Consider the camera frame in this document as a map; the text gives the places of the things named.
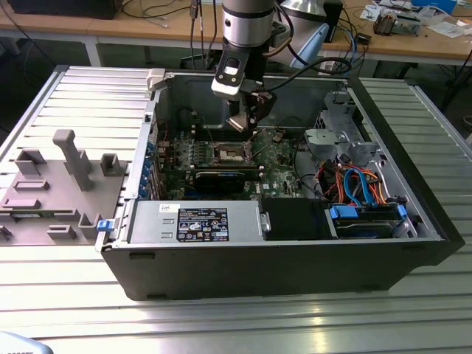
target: black box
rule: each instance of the black box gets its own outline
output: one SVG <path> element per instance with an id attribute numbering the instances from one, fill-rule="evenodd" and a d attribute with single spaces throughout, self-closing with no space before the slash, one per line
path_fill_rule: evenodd
<path id="1" fill-rule="evenodd" d="M 326 21 L 330 30 L 327 32 L 325 43 L 331 43 L 333 41 L 336 26 L 338 25 L 339 16 L 342 11 L 341 0 L 324 0 L 324 11 L 326 12 Z"/>
<path id="2" fill-rule="evenodd" d="M 16 13 L 83 16 L 111 20 L 122 0 L 8 0 Z"/>

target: motherboard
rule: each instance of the motherboard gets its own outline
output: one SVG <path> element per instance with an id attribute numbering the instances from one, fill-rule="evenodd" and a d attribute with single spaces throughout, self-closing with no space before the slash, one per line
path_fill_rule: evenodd
<path id="1" fill-rule="evenodd" d="M 244 201 L 302 197 L 293 167 L 295 140 L 283 129 L 262 128 L 243 141 L 224 138 L 192 130 L 159 143 L 161 198 Z"/>

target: blue cable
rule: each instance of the blue cable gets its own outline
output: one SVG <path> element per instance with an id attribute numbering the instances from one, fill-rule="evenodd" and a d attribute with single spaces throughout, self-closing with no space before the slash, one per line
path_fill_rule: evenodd
<path id="1" fill-rule="evenodd" d="M 374 198 L 371 196 L 369 193 L 369 188 L 367 187 L 367 180 L 366 176 L 362 173 L 361 170 L 358 170 L 357 168 L 351 168 L 344 174 L 344 191 L 346 192 L 346 195 L 349 197 L 351 201 L 353 201 L 358 207 L 362 207 L 361 202 L 351 194 L 349 191 L 349 177 L 356 172 L 359 174 L 359 177 L 361 178 L 361 185 L 362 185 L 362 192 L 364 193 L 364 198 L 368 204 L 375 204 Z"/>

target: metal slotted table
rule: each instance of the metal slotted table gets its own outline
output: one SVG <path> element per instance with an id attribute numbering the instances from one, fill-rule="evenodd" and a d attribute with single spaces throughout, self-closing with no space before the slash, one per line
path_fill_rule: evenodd
<path id="1" fill-rule="evenodd" d="M 55 72 L 0 150 L 0 192 L 16 173 L 13 159 L 21 148 L 63 159 L 50 143 L 57 128 L 74 128 L 77 147 L 91 159 L 110 152 L 132 162 L 147 73 L 78 67 Z M 387 292 L 134 302 L 93 246 L 0 247 L 0 330 L 40 340 L 56 354 L 138 348 L 148 353 L 470 353 L 472 172 L 463 141 L 418 88 L 385 80 L 363 84 L 377 94 L 380 109 L 396 103 L 387 120 L 409 144 L 407 152 L 467 242 L 444 263 L 415 270 Z M 418 105 L 418 97 L 426 105 Z M 417 118 L 411 117 L 415 110 Z M 414 119 L 421 120 L 415 125 Z M 437 144 L 444 148 L 439 166 Z M 460 168 L 449 162 L 455 159 Z M 445 176 L 444 164 L 452 175 Z M 460 181 L 434 187 L 451 178 Z"/>

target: paper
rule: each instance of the paper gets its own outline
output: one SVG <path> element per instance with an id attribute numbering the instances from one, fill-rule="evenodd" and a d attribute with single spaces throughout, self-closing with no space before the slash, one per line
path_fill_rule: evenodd
<path id="1" fill-rule="evenodd" d="M 440 24 L 428 26 L 428 28 L 449 38 L 459 37 L 464 34 L 464 28 L 449 22 L 441 22 Z"/>
<path id="2" fill-rule="evenodd" d="M 362 11 L 361 18 L 375 22 L 378 15 L 381 13 L 381 8 L 382 6 L 366 5 L 364 11 Z"/>

